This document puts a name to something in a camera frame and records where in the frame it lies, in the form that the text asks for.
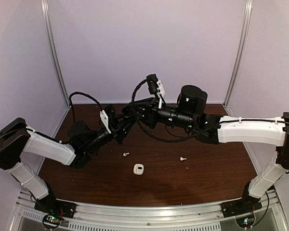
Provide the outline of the black earbud charging case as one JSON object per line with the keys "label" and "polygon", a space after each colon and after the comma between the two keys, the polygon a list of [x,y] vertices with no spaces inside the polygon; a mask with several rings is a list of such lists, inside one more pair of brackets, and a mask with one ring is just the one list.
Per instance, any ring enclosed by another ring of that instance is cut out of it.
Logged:
{"label": "black earbud charging case", "polygon": [[128,106],[122,108],[121,112],[125,118],[133,117],[133,113],[131,111],[131,108]]}

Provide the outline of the white earbud charging case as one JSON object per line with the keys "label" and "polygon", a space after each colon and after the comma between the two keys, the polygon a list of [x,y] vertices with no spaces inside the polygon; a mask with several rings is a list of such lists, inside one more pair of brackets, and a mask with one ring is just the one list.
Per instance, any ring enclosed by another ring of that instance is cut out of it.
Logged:
{"label": "white earbud charging case", "polygon": [[133,167],[134,175],[142,175],[144,173],[144,165],[143,164],[135,164]]}

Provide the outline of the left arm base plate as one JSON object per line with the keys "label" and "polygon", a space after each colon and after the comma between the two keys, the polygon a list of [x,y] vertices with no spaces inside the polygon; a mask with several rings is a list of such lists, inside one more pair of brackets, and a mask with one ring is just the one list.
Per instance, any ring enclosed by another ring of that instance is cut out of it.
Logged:
{"label": "left arm base plate", "polygon": [[43,198],[41,200],[36,200],[34,209],[62,218],[73,218],[76,204],[66,201],[60,201],[57,199]]}

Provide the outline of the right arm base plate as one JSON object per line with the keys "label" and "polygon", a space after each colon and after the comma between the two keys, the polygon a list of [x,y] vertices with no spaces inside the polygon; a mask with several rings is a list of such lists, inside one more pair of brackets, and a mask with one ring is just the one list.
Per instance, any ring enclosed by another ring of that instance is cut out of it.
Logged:
{"label": "right arm base plate", "polygon": [[254,210],[262,208],[259,199],[237,199],[221,203],[223,217],[238,216],[246,213],[252,213]]}

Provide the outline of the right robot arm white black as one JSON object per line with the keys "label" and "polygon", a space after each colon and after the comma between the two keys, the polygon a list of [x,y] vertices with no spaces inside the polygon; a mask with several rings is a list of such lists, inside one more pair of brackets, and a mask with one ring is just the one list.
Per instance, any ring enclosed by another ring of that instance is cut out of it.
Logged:
{"label": "right robot arm white black", "polygon": [[264,143],[276,146],[277,157],[245,186],[242,198],[234,201],[241,212],[248,212],[271,186],[289,173],[289,113],[274,118],[241,118],[209,115],[204,112],[207,93],[193,85],[181,88],[177,106],[164,103],[162,92],[149,86],[152,98],[135,100],[137,86],[132,94],[131,111],[139,126],[154,128],[157,123],[180,127],[203,143],[230,142]]}

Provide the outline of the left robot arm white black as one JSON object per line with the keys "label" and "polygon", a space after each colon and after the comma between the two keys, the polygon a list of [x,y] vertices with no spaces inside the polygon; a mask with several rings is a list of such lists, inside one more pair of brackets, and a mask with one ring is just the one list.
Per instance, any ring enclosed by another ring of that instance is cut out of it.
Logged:
{"label": "left robot arm white black", "polygon": [[63,142],[34,130],[19,117],[0,131],[0,169],[9,172],[32,193],[38,205],[54,214],[60,204],[51,187],[22,161],[21,154],[37,154],[71,168],[83,168],[104,145],[112,140],[121,144],[135,123],[132,116],[122,115],[102,121],[104,127],[99,130],[90,129],[82,120],[74,122],[68,131],[70,140]]}

